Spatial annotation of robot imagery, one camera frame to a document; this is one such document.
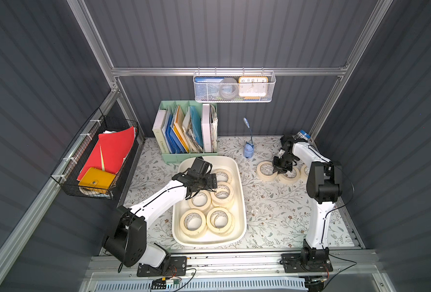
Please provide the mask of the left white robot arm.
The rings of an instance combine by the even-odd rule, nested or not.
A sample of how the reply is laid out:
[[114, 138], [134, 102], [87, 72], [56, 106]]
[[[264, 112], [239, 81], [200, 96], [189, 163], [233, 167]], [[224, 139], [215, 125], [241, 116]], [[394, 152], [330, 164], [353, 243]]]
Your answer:
[[157, 244], [147, 243], [147, 230], [169, 208], [189, 200], [201, 191], [217, 187], [212, 164], [196, 157], [190, 168], [177, 173], [159, 191], [130, 208], [119, 206], [112, 214], [106, 230], [103, 248], [118, 259], [120, 268], [143, 264], [166, 273], [170, 253]]

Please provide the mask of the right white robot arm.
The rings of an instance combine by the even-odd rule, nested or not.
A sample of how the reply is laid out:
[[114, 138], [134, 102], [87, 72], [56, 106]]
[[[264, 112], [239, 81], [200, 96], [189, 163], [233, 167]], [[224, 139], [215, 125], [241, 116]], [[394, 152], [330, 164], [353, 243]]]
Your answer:
[[286, 174], [298, 161], [309, 168], [306, 191], [312, 199], [310, 227], [300, 253], [303, 266], [326, 264], [329, 259], [328, 228], [330, 214], [343, 193], [343, 173], [340, 164], [324, 157], [308, 141], [309, 136], [283, 135], [281, 148], [273, 158], [274, 171]]

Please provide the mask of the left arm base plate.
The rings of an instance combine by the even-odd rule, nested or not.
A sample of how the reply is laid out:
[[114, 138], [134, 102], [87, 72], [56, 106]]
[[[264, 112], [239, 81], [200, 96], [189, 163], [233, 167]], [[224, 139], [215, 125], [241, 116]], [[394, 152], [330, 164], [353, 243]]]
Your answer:
[[187, 268], [187, 257], [170, 256], [166, 257], [163, 263], [154, 268], [150, 265], [139, 264], [136, 272], [137, 277], [172, 277], [185, 276]]

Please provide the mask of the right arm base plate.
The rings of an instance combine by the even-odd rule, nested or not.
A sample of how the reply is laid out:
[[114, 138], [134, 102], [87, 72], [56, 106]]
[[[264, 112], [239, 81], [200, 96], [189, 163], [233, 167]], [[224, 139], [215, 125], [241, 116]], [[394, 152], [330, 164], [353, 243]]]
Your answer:
[[334, 271], [327, 253], [289, 253], [282, 254], [279, 261], [286, 273], [327, 273]]

